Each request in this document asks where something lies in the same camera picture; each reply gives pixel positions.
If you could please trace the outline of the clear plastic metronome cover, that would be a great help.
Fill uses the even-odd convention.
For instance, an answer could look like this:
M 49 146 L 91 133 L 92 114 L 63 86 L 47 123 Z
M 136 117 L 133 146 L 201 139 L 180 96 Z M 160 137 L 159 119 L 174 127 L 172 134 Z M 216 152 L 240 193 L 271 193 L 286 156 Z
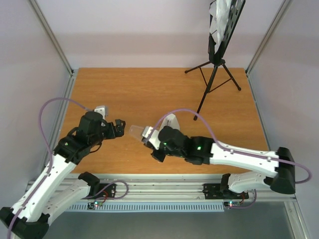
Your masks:
M 145 143 L 145 140 L 144 140 L 145 137 L 143 136 L 144 130 L 145 130 L 144 126 L 132 125 L 130 126 L 130 129 L 129 129 L 129 135 L 133 137 L 134 139 L 136 139 L 138 142 L 144 144 Z

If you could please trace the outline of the white metronome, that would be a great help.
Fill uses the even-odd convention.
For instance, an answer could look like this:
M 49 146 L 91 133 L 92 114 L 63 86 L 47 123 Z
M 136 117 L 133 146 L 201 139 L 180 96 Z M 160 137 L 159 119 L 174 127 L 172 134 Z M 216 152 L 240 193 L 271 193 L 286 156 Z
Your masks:
M 180 130 L 180 125 L 179 125 L 179 122 L 178 122 L 177 117 L 176 117 L 175 114 L 167 115 L 163 119 L 159 130 L 162 130 L 165 126 L 169 126 L 169 127 L 173 128 L 173 129 Z

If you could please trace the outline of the black music stand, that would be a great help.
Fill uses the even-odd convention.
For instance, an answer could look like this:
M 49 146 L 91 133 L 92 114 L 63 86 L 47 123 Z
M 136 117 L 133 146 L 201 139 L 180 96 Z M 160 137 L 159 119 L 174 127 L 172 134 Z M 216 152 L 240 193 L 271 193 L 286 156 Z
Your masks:
M 241 16 L 241 13 L 242 13 L 242 10 L 245 6 L 245 3 L 246 2 L 244 0 L 232 0 L 231 10 L 229 13 L 228 22 L 226 24 L 226 30 L 225 30 L 225 33 L 223 35 L 222 42 L 220 43 L 220 45 L 218 45 L 214 41 L 212 35 L 209 33 L 209 38 L 208 38 L 208 57 L 209 57 L 209 60 L 205 63 L 202 63 L 202 64 L 194 67 L 194 68 L 185 70 L 185 73 L 187 74 L 187 73 L 189 73 L 193 70 L 196 70 L 196 69 L 199 69 L 200 71 L 202 71 L 202 67 L 204 67 L 206 65 L 209 65 L 209 64 L 213 65 L 213 70 L 212 70 L 210 79 L 208 81 L 204 80 L 204 82 L 206 84 L 206 89 L 205 89 L 204 94 L 202 96 L 201 102 L 198 106 L 197 113 L 200 113 L 200 110 L 202 108 L 202 105 L 204 103 L 204 100 L 205 100 L 207 94 L 213 92 L 214 90 L 218 89 L 219 87 L 226 84 L 227 82 L 232 81 L 234 83 L 234 85 L 236 86 L 237 90 L 241 91 L 241 87 L 239 86 L 239 84 L 235 80 L 234 76 L 231 74 L 231 72 L 227 68 L 226 62 L 223 59 L 223 57 L 224 57 L 226 49 L 229 45 L 230 39 L 233 35 L 234 29 L 237 25 L 239 17 Z M 224 70 L 226 71 L 226 73 L 229 76 L 229 79 L 226 80 L 225 82 L 221 83 L 217 87 L 212 88 L 213 81 L 215 79 L 217 70 L 220 66 L 224 68 Z

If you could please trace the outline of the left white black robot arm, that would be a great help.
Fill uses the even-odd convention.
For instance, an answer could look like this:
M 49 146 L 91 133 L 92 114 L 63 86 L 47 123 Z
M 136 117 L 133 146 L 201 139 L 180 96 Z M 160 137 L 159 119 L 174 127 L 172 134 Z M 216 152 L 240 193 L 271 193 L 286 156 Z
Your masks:
M 101 147 L 107 139 L 124 135 L 126 123 L 121 119 L 107 122 L 97 111 L 86 112 L 79 125 L 59 140 L 50 160 L 30 189 L 11 207 L 0 210 L 0 220 L 7 227 L 9 239 L 41 239 L 49 226 L 73 203 L 96 198 L 101 191 L 100 179 L 84 172 L 57 196 L 53 193 L 65 177 Z

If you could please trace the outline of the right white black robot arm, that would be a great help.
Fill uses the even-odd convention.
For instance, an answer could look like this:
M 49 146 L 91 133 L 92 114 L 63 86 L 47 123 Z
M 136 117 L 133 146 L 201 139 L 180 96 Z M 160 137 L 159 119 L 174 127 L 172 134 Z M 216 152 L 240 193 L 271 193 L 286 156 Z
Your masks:
M 228 165 L 246 169 L 246 173 L 222 176 L 220 192 L 224 197 L 252 189 L 270 189 L 286 195 L 296 192 L 295 167 L 287 148 L 280 147 L 276 151 L 249 150 L 209 137 L 188 137 L 170 126 L 164 126 L 161 130 L 149 127 L 143 132 L 143 138 L 146 147 L 153 150 L 152 157 L 159 162 L 173 156 L 193 165 Z

